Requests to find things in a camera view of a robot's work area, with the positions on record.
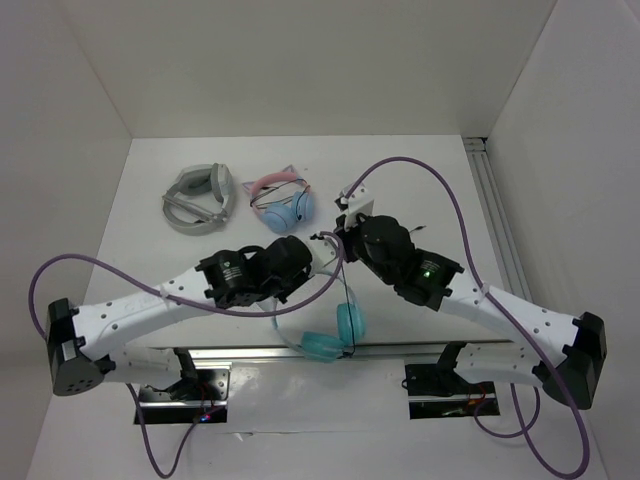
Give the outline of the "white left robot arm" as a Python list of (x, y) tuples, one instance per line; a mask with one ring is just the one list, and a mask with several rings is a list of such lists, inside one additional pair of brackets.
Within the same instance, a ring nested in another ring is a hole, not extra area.
[(49, 304), (46, 346), (53, 392), (78, 395), (105, 381), (149, 385), (182, 400), (204, 384), (187, 349), (131, 342), (206, 312), (237, 316), (267, 299), (285, 301), (306, 283), (314, 256), (307, 243), (279, 238), (268, 247), (221, 250), (158, 286), (94, 305)]

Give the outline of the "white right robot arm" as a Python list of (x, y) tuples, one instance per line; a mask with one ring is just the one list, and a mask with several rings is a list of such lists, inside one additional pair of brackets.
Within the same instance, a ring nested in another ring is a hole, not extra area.
[(346, 258), (359, 261), (410, 304), (464, 318), (516, 343), (507, 352), (465, 342), (449, 344), (436, 379), (448, 392), (468, 383), (506, 381), (540, 387), (580, 410), (592, 407), (607, 357), (603, 320), (535, 305), (476, 279), (442, 255), (416, 247), (390, 216), (346, 215), (336, 221)]

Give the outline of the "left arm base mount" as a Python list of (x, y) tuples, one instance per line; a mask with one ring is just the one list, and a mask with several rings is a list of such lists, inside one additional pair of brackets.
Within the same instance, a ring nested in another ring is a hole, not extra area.
[(167, 387), (141, 386), (137, 399), (147, 425), (222, 424), (228, 418), (229, 362), (198, 367), (184, 348), (171, 351), (178, 360), (178, 379)]

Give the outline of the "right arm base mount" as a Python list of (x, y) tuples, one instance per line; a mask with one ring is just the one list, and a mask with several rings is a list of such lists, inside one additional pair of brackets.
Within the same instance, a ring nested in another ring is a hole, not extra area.
[(491, 382), (470, 384), (452, 371), (438, 366), (444, 344), (408, 344), (404, 353), (404, 378), (411, 420), (472, 417), (484, 404), (480, 416), (499, 416), (496, 387)]

